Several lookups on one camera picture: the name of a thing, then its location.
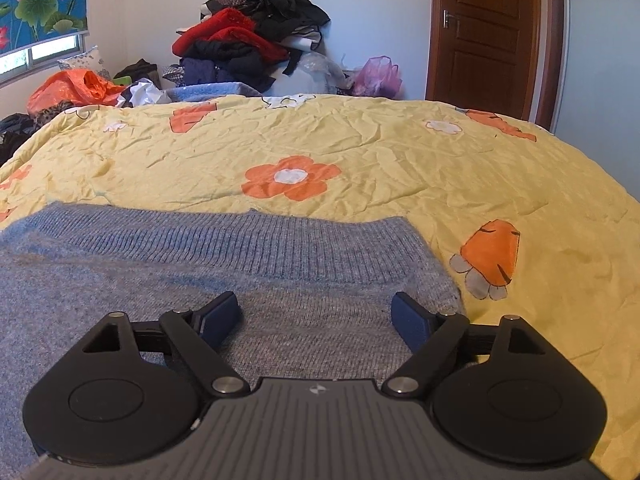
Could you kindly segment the blue grey knitted sweater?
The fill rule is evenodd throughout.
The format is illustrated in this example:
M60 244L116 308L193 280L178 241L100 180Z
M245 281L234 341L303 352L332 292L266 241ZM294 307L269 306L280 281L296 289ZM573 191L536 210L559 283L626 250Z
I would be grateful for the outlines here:
M409 351L390 322L405 292L432 312L459 289L404 218L340 223L56 203L1 233L1 474L35 458L29 389L107 313L153 321L233 292L224 359L268 377L383 380Z

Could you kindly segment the dark clothes at bedside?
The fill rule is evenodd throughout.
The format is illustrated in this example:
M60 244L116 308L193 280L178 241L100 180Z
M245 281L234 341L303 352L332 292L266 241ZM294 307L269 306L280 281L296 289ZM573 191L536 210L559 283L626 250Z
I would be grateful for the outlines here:
M0 165L4 165L15 152L40 128L58 114L74 107L70 101L62 101L35 115L15 113L0 122Z

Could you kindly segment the dark navy clothes pile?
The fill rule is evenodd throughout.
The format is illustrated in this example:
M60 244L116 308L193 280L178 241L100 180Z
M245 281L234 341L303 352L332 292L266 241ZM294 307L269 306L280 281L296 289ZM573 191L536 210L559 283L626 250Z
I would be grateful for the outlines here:
M196 40L181 55L180 65L185 86L242 82L262 93L274 83L258 50L244 42Z

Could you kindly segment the black clothes pile top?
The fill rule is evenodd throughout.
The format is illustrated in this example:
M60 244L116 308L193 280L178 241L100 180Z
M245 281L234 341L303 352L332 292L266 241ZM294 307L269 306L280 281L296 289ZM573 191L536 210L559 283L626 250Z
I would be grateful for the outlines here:
M289 36L318 32L330 17L310 0L207 0L210 15L231 8L255 22L257 35L278 42Z

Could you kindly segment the yellow floral bed quilt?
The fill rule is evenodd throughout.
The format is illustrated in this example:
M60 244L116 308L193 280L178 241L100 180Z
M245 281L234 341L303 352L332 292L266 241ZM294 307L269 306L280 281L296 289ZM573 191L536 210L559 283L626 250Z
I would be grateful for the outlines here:
M523 315L601 391L597 464L639 471L639 204L544 128L444 103L291 96L56 116L1 169L1 222L54 202L409 220L470 317Z

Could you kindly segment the white crumpled cloth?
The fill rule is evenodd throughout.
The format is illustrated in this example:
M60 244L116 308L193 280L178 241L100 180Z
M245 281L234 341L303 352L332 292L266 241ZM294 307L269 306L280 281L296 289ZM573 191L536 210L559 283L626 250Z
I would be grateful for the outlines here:
M151 79L142 78L130 84L117 98L115 104L119 108L138 107L171 102L167 93L154 84Z

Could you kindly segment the light blue folded cloth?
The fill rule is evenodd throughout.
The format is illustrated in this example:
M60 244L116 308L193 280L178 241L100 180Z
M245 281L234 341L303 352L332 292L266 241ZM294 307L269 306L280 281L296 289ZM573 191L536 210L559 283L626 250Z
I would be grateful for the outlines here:
M205 102L223 96L245 96L261 98L262 94L242 82L212 82L211 84L191 84L165 91L171 102Z

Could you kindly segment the orange plastic bag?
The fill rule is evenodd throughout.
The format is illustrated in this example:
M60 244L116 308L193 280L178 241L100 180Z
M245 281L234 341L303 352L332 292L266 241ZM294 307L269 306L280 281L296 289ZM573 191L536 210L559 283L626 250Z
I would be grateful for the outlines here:
M63 101L72 102L75 106L113 106L125 89L125 86L114 84L92 70L60 70L29 97L26 110L28 114L35 115Z

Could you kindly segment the patterned pillow by window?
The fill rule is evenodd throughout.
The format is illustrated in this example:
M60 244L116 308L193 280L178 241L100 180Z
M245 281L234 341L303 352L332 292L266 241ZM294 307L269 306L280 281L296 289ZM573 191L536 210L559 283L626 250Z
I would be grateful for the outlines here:
M91 70L104 79L112 79L98 46L93 46L87 51L75 54L69 58L61 58L56 62L60 70Z

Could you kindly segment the purple plastic bag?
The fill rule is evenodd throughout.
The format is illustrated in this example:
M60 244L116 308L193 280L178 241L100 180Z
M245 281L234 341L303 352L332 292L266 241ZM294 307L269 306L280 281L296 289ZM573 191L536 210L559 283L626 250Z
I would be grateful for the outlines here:
M355 75L353 96L393 99L402 85L399 66L389 56L369 58Z

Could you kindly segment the brown wooden door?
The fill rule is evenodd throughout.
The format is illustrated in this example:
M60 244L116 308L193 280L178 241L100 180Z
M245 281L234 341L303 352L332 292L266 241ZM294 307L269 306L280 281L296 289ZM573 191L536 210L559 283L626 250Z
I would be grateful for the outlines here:
M442 27L442 10L457 18ZM568 0L432 0L425 96L546 129L564 82Z

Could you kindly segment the red garment on pile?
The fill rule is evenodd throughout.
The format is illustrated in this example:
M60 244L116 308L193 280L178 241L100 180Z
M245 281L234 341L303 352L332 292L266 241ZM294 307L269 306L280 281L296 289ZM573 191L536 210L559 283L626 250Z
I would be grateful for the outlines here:
M240 42L254 47L267 65L285 61L288 58L288 51L258 36L255 28L256 23L251 18L239 10L225 8L201 23L189 27L174 42L171 51L175 56L183 58L188 47L192 47L196 40Z

